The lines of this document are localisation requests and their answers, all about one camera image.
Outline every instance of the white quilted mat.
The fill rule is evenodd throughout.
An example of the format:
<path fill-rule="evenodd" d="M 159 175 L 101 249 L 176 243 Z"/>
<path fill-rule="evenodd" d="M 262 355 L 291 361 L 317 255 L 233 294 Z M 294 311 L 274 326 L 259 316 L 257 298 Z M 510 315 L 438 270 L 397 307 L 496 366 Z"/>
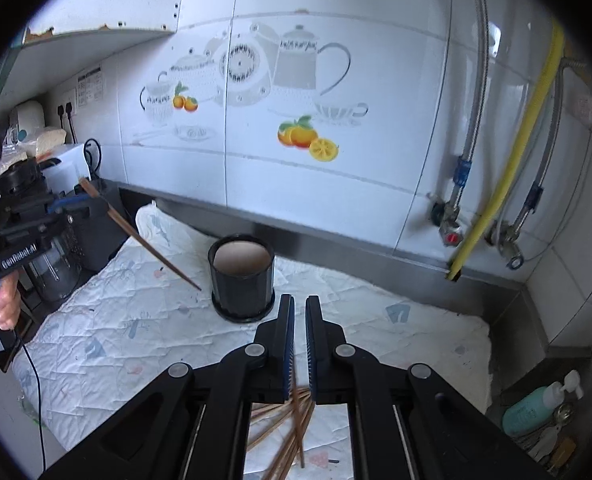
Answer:
<path fill-rule="evenodd" d="M 42 418 L 67 450 L 170 364 L 185 361 L 198 368 L 218 362 L 252 341 L 258 325 L 227 322 L 212 307 L 207 263 L 212 238 L 153 204 L 138 211 L 136 223 L 140 234 L 203 290 L 161 267 L 130 238 L 105 269 L 45 320 L 27 349 L 41 378 Z M 274 287 L 276 298 L 287 293 L 295 299 L 299 384 L 308 382 L 305 299 L 316 294 L 324 318 L 342 325 L 348 342 L 388 365 L 407 368 L 425 362 L 481 412 L 489 405 L 491 345 L 483 320 L 279 257 Z M 277 312 L 274 308 L 266 319 Z M 37 407 L 36 380 L 23 353 L 14 359 L 12 370 Z M 253 425 L 250 435 L 259 434 L 263 424 Z M 289 428 L 285 422 L 247 455 L 246 480 L 260 478 L 257 472 L 269 466 Z M 304 444 L 307 467 L 292 468 L 289 478 L 352 478 L 344 406 L 317 407 Z"/>

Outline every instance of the black container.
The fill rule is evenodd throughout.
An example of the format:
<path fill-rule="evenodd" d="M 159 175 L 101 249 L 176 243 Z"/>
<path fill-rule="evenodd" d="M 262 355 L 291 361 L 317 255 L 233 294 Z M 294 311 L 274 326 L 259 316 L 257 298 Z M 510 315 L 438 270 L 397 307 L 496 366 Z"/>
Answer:
<path fill-rule="evenodd" d="M 212 274 L 212 303 L 229 321 L 265 317 L 274 306 L 274 250 L 252 235 L 231 235 L 207 254 Z"/>

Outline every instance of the paper label on wall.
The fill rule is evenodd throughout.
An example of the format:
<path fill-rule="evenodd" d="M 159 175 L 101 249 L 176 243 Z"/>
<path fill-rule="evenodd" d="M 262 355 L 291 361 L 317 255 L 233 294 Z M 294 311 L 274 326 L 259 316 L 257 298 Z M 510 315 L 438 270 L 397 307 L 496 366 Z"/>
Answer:
<path fill-rule="evenodd" d="M 78 106 L 100 101 L 103 98 L 103 71 L 99 66 L 78 76 L 76 99 Z"/>

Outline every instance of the yellow hose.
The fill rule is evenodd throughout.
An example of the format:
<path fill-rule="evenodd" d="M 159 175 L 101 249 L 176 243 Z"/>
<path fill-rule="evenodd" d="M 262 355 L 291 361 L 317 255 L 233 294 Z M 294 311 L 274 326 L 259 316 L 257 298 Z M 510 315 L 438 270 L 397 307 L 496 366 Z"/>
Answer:
<path fill-rule="evenodd" d="M 476 222 L 458 249 L 456 257 L 450 265 L 450 271 L 447 273 L 448 280 L 453 280 L 460 272 L 462 266 L 465 264 L 465 261 L 467 261 L 467 258 L 470 257 L 470 253 L 474 246 L 483 235 L 487 229 L 487 226 L 494 219 L 497 211 L 505 201 L 505 197 L 509 192 L 512 182 L 514 181 L 514 177 L 516 176 L 518 166 L 521 163 L 522 154 L 525 151 L 527 142 L 530 140 L 530 136 L 532 134 L 532 130 L 534 129 L 534 124 L 536 123 L 538 114 L 540 114 L 542 104 L 545 102 L 547 94 L 550 91 L 550 87 L 554 82 L 554 78 L 556 77 L 556 71 L 558 70 L 558 66 L 560 64 L 560 58 L 563 56 L 564 43 L 565 38 L 563 35 L 563 30 L 560 28 L 560 25 L 554 21 L 551 29 L 550 52 L 547 54 L 547 59 L 542 71 L 540 72 L 540 77 L 536 83 L 534 93 L 530 98 L 527 108 L 525 108 L 525 114 L 522 116 L 521 126 L 518 128 L 518 133 L 514 139 L 512 153 L 507 159 L 503 176 L 496 186 L 492 198 L 489 200 L 489 203 L 487 203 L 485 211 L 480 216 L 478 222 Z"/>

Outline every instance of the wall socket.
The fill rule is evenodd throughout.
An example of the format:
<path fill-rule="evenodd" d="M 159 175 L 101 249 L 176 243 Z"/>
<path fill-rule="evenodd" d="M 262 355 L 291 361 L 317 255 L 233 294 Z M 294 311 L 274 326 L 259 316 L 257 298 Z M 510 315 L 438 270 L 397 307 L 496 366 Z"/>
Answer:
<path fill-rule="evenodd" d="M 76 88 L 72 88 L 71 90 L 67 90 L 66 92 L 60 94 L 60 100 L 58 101 L 58 104 L 62 105 L 64 109 L 67 103 L 71 103 L 71 114 L 76 115 L 76 112 L 78 111 L 78 103 L 76 102 Z"/>

